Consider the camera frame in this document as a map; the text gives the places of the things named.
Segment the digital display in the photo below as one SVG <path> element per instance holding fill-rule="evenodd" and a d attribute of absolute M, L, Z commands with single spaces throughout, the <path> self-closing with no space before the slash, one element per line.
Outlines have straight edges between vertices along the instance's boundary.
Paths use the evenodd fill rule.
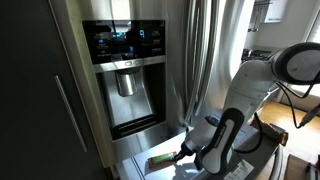
<path fill-rule="evenodd" d="M 165 55 L 165 21 L 83 21 L 93 64 Z"/>

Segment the stainless steel refrigerator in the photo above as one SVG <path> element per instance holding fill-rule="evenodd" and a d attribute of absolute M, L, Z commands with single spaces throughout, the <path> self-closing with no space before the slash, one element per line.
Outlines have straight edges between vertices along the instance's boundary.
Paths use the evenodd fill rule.
<path fill-rule="evenodd" d="M 108 167 L 221 113 L 254 0 L 49 4 Z"/>

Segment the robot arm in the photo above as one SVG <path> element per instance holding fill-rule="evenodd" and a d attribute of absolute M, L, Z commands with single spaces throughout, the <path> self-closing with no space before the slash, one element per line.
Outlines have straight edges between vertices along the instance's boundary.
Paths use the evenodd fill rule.
<path fill-rule="evenodd" d="M 279 80 L 298 85 L 320 83 L 315 79 L 320 72 L 319 59 L 320 44 L 301 43 L 278 52 L 269 61 L 244 63 L 230 84 L 219 123 L 208 118 L 199 122 L 182 143 L 176 160 L 199 152 L 205 170 L 223 173 L 238 131 L 266 99 L 270 87 Z"/>

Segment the refrigerator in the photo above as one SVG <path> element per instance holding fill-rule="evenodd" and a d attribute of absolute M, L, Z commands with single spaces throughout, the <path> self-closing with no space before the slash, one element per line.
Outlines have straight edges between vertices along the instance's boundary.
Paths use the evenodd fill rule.
<path fill-rule="evenodd" d="M 104 167 L 109 167 L 181 134 L 186 127 L 194 126 L 205 116 L 221 114 L 227 90 L 241 63 L 254 0 L 49 0 L 49 4 L 101 160 Z M 155 53 L 157 48 L 159 50 L 157 45 L 157 48 L 150 50 L 151 58 L 138 57 L 135 52 L 132 53 L 136 46 L 128 45 L 126 48 L 132 51 L 129 55 L 132 53 L 130 57 L 133 58 L 124 60 L 122 54 L 121 62 L 110 62 L 113 66 L 136 63 L 135 67 L 141 69 L 141 73 L 134 73 L 135 79 L 125 76 L 127 79 L 124 84 L 131 88 L 128 92 L 132 92 L 128 96 L 110 100 L 113 96 L 108 93 L 112 92 L 112 88 L 107 81 L 116 79 L 119 90 L 120 71 L 117 69 L 118 74 L 110 73 L 106 70 L 109 66 L 93 63 L 92 52 L 96 49 L 90 49 L 90 38 L 84 22 L 99 27 L 111 23 L 111 38 L 126 36 L 129 30 L 134 29 L 133 26 L 146 27 L 144 24 L 148 22 L 153 24 L 153 28 L 164 29 L 161 30 L 161 43 L 164 46 L 161 46 L 160 54 Z M 117 25 L 126 26 L 126 33 L 115 32 Z M 102 36 L 102 30 L 95 31 L 99 31 L 99 37 Z M 140 28 L 137 32 L 140 33 L 140 42 L 149 30 Z M 160 30 L 153 29 L 150 32 L 154 35 Z M 152 47 L 158 41 L 153 38 Z M 109 56 L 101 55 L 100 51 L 108 46 L 97 46 L 100 48 L 99 56 Z M 137 92 L 144 92 L 139 88 L 147 89 L 142 94 L 151 100 L 145 104 L 150 113 L 159 114 L 161 120 L 152 121 L 147 126 L 136 124 L 139 127 L 117 137 L 113 134 L 113 126 L 117 127 L 118 124 L 114 124 L 112 119 L 115 116 L 112 113 L 120 113 L 121 110 L 124 110 L 121 115 L 128 113 L 125 106 L 131 105 L 126 101 L 130 98 L 137 97 L 132 103 L 135 103 L 134 107 L 140 106 L 141 99 L 135 94 L 135 87 Z M 124 103 L 119 103 L 116 109 L 114 106 L 120 101 Z M 138 111 L 131 107 L 130 112 Z M 139 122 L 139 117 L 135 118 L 133 122 Z"/>

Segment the floor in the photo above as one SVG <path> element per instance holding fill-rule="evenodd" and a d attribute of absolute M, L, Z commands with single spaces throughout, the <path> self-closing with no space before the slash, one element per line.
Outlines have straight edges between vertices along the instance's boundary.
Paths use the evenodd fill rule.
<path fill-rule="evenodd" d="M 305 112 L 296 110 L 295 113 L 297 124 L 299 124 Z M 283 166 L 280 179 L 284 178 L 289 154 L 311 163 L 317 161 L 318 154 L 320 154 L 320 117 L 315 117 L 306 126 L 296 129 L 290 107 L 277 102 L 265 104 L 259 117 L 264 122 L 273 123 L 289 132 L 289 140 L 286 147 L 283 147 Z M 270 159 L 257 179 L 268 179 L 272 165 L 273 158 Z"/>

